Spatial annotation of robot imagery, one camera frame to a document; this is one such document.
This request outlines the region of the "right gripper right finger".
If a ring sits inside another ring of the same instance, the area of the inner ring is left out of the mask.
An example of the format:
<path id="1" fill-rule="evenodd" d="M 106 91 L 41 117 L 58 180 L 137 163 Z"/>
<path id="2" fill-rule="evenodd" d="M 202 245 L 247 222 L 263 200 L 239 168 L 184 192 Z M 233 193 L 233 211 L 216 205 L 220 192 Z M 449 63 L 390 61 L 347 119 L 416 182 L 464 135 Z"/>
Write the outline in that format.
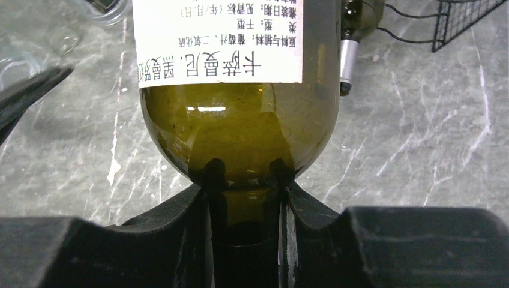
<path id="1" fill-rule="evenodd" d="M 284 192 L 284 287 L 507 287 L 508 227 L 480 208 L 351 206 Z"/>

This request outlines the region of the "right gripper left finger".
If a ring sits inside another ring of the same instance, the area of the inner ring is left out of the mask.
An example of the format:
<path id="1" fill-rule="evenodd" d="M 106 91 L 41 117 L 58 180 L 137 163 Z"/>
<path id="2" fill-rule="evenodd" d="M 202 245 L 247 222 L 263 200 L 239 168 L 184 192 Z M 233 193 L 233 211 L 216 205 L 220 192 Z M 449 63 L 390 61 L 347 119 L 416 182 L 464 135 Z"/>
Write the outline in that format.
<path id="1" fill-rule="evenodd" d="M 1 218 L 2 287 L 209 287 L 203 193 L 191 185 L 120 226 Z"/>

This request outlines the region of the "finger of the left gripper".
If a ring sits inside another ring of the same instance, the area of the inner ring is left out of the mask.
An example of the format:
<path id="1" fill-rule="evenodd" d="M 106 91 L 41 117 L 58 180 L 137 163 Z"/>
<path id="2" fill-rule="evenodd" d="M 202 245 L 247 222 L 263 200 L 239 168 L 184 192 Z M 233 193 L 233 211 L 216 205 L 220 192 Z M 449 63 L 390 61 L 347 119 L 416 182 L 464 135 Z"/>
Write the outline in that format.
<path id="1" fill-rule="evenodd" d="M 71 65 L 50 67 L 33 77 L 14 83 L 1 92 L 1 143 L 4 143 L 23 114 L 39 99 L 65 80 Z"/>

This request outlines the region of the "clear bottle white cap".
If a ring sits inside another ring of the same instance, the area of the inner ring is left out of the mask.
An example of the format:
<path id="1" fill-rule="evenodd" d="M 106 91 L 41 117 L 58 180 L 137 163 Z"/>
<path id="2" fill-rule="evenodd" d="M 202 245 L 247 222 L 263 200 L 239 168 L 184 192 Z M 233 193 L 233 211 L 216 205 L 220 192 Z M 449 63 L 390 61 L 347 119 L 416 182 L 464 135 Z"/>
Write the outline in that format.
<path id="1" fill-rule="evenodd" d="M 22 35 L 1 29 L 1 90 L 61 63 L 81 42 L 71 29 L 54 27 Z"/>

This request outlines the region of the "dark green wine bottle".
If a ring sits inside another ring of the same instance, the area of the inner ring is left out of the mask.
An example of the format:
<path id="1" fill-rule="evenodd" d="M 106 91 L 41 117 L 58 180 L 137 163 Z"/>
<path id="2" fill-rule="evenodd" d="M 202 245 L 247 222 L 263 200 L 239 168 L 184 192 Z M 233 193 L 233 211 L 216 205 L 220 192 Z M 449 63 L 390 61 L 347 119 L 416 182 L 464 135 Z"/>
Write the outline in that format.
<path id="1" fill-rule="evenodd" d="M 320 155 L 339 104 L 337 1 L 304 2 L 303 81 L 143 88 L 170 162 L 206 194 L 216 287 L 278 287 L 283 193 Z"/>

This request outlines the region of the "olive wine bottle white label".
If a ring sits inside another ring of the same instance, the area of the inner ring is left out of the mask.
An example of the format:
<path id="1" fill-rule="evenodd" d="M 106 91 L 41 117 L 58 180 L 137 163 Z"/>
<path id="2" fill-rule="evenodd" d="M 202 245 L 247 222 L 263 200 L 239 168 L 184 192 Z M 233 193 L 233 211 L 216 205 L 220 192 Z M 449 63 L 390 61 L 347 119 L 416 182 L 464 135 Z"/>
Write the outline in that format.
<path id="1" fill-rule="evenodd" d="M 346 0 L 340 3 L 340 95 L 347 96 L 358 46 L 379 25 L 385 1 Z"/>

